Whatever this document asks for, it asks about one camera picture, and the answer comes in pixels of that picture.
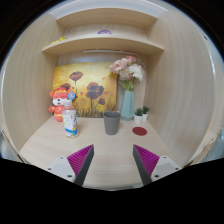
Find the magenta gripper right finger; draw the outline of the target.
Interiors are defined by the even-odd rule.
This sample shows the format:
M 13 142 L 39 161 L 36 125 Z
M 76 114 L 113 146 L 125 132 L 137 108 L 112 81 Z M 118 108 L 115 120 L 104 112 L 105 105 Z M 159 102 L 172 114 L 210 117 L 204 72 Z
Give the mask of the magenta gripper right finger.
M 143 185 L 181 170 L 181 167 L 167 155 L 158 156 L 138 145 L 133 145 L 133 157 Z

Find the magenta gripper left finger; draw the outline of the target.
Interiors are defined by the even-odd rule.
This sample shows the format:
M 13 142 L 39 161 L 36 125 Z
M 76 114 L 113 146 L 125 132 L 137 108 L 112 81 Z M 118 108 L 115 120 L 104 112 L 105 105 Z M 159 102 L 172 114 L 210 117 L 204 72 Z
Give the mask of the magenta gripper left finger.
M 82 186 L 94 156 L 94 145 L 69 155 L 60 156 L 46 170 L 56 176 Z

